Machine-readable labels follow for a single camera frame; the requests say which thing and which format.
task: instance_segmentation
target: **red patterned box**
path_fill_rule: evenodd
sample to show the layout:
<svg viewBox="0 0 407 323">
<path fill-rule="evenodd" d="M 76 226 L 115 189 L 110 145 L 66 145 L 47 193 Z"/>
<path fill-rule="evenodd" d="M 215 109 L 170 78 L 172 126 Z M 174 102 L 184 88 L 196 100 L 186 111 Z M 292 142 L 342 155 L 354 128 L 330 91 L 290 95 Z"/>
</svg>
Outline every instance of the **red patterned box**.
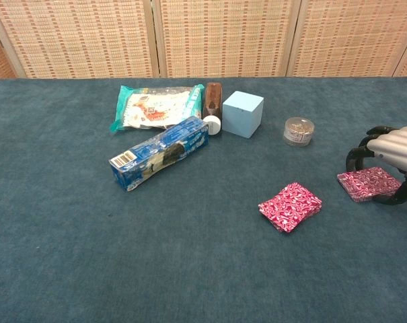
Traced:
<svg viewBox="0 0 407 323">
<path fill-rule="evenodd" d="M 354 202 L 371 200 L 375 195 L 392 195 L 401 183 L 381 167 L 339 174 L 338 181 Z"/>
<path fill-rule="evenodd" d="M 278 231 L 290 232 L 320 211 L 322 202 L 299 183 L 292 183 L 269 201 L 260 203 L 258 208 Z"/>
</svg>

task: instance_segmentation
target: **snack bag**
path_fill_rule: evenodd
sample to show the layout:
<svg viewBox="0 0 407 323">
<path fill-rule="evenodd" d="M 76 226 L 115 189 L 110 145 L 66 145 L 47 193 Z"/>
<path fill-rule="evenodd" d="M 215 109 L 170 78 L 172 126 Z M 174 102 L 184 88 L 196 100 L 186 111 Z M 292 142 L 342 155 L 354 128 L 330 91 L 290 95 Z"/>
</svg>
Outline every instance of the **snack bag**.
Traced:
<svg viewBox="0 0 407 323">
<path fill-rule="evenodd" d="M 110 130 L 168 128 L 190 116 L 202 116 L 201 84 L 194 87 L 141 88 L 121 86 Z"/>
</svg>

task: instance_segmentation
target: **blue carpet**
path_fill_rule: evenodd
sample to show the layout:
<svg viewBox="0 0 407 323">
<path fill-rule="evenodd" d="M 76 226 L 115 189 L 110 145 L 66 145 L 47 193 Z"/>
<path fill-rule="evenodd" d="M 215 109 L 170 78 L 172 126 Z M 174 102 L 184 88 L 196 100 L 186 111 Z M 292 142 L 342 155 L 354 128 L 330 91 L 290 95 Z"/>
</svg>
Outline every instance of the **blue carpet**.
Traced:
<svg viewBox="0 0 407 323">
<path fill-rule="evenodd" d="M 407 203 L 336 181 L 368 129 L 407 125 L 407 78 L 222 79 L 264 97 L 251 139 L 124 192 L 108 159 L 159 131 L 109 133 L 120 85 L 207 81 L 0 81 L 0 322 L 407 322 Z M 291 116 L 310 146 L 283 142 Z M 257 204 L 294 181 L 323 207 L 280 234 Z"/>
</svg>

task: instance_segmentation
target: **light blue cube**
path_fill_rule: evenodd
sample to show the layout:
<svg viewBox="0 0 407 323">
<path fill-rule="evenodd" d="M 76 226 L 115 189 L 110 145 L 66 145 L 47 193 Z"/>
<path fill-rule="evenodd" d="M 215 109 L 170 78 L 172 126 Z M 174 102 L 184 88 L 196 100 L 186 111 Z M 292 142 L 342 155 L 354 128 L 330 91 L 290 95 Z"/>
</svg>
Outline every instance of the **light blue cube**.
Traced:
<svg viewBox="0 0 407 323">
<path fill-rule="evenodd" d="M 223 130 L 250 138 L 260 126 L 263 98 L 236 91 L 223 103 Z"/>
</svg>

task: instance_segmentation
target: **barcode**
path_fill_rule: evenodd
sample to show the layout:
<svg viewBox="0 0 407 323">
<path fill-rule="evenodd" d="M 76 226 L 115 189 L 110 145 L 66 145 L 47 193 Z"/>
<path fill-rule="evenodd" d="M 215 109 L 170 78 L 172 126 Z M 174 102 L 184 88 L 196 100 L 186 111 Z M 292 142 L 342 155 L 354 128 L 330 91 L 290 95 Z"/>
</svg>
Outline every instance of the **barcode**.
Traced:
<svg viewBox="0 0 407 323">
<path fill-rule="evenodd" d="M 128 163 L 132 162 L 135 159 L 136 156 L 134 155 L 134 153 L 127 150 L 124 153 L 121 153 L 120 155 L 113 157 L 111 161 L 112 163 L 114 163 L 116 167 L 123 167 L 124 165 L 127 165 Z"/>
</svg>

